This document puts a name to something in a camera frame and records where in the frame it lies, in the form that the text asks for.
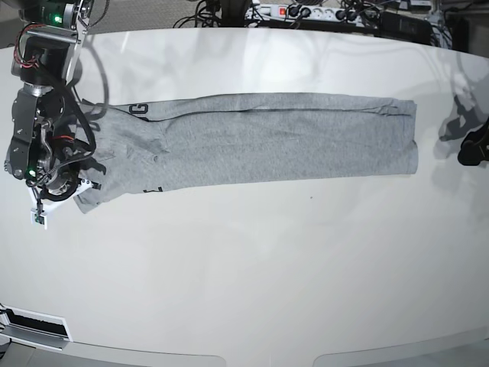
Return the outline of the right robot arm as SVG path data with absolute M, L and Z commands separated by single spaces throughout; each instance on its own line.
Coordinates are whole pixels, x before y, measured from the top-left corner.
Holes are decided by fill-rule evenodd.
M 7 1 L 23 27 L 11 72 L 23 83 L 12 106 L 14 131 L 5 170 L 36 202 L 61 202 L 99 183 L 79 176 L 96 138 L 70 89 L 90 21 L 92 1 Z

